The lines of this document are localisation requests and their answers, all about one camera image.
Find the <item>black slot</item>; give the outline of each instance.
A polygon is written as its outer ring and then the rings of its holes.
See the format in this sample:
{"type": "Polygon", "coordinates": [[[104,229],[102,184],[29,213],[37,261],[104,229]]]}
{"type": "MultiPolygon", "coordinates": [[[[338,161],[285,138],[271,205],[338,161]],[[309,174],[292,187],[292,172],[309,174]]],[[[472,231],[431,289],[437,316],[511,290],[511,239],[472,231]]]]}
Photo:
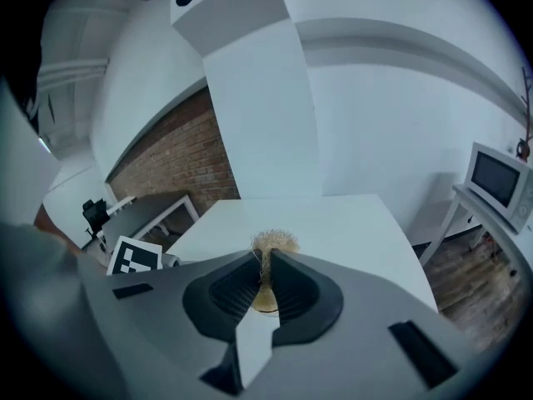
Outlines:
{"type": "Polygon", "coordinates": [[[393,324],[389,330],[428,388],[436,387],[457,372],[413,322],[393,324]]]}
{"type": "Polygon", "coordinates": [[[126,287],[119,287],[117,289],[113,289],[113,293],[117,297],[117,299],[124,299],[128,297],[132,297],[134,295],[138,295],[139,293],[149,292],[153,290],[153,287],[150,286],[148,283],[139,283],[134,284],[132,286],[126,286],[126,287]]]}

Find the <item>microwave window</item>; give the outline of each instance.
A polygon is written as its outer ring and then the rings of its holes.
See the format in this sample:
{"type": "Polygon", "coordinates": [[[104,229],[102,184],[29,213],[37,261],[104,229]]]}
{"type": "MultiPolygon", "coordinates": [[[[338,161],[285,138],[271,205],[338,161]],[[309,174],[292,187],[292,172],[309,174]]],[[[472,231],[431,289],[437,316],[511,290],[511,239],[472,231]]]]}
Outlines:
{"type": "Polygon", "coordinates": [[[499,160],[479,152],[472,182],[487,191],[506,208],[509,206],[520,173],[499,160]]]}

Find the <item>wooden floor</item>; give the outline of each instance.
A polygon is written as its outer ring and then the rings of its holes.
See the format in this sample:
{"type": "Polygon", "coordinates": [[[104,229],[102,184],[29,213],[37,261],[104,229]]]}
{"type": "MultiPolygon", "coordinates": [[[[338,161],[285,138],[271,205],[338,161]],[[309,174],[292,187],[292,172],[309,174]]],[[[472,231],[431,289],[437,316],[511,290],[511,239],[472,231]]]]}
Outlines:
{"type": "Polygon", "coordinates": [[[519,268],[499,248],[491,256],[489,239],[470,251],[468,242],[475,234],[442,243],[424,271],[439,311],[483,351],[511,333],[527,292],[519,268]]]}

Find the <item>white desk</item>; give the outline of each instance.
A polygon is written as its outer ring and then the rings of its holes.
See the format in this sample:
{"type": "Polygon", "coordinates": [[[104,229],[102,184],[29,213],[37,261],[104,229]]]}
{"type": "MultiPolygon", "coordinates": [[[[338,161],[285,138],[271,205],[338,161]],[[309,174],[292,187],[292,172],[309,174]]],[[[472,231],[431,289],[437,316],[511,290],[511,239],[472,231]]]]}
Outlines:
{"type": "Polygon", "coordinates": [[[113,250],[120,236],[142,238],[181,205],[185,206],[193,222],[198,220],[198,213],[187,192],[160,192],[138,198],[103,224],[107,247],[113,250]]]}
{"type": "Polygon", "coordinates": [[[120,209],[122,209],[124,206],[128,205],[129,203],[131,203],[133,200],[135,200],[134,196],[129,196],[129,197],[123,198],[120,202],[118,202],[117,204],[113,205],[108,210],[106,210],[107,215],[109,215],[109,216],[113,215],[114,213],[116,213],[120,209]]]}
{"type": "Polygon", "coordinates": [[[446,236],[458,207],[462,206],[476,217],[483,228],[498,242],[509,259],[521,267],[521,276],[529,280],[531,284],[533,282],[533,273],[531,272],[533,268],[533,214],[520,234],[517,234],[496,210],[468,187],[454,185],[453,189],[456,196],[434,240],[422,253],[421,264],[426,265],[431,259],[446,236]]]}
{"type": "Polygon", "coordinates": [[[167,253],[216,258],[249,248],[270,228],[296,235],[303,254],[390,280],[437,310],[418,258],[376,195],[219,201],[167,253]]]}

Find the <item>black chair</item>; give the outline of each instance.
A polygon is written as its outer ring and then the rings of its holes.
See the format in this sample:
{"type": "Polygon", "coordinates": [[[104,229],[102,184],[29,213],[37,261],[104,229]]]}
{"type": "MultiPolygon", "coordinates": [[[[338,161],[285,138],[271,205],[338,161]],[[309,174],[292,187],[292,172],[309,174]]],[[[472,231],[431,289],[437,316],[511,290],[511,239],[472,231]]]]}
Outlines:
{"type": "MultiPolygon", "coordinates": [[[[83,204],[83,217],[87,219],[92,232],[89,228],[85,231],[91,236],[92,240],[97,239],[97,233],[102,230],[102,225],[109,221],[109,215],[107,215],[106,202],[103,199],[98,200],[96,203],[92,200],[88,200],[83,204]]],[[[100,248],[105,252],[105,247],[100,243],[100,248]]]]}

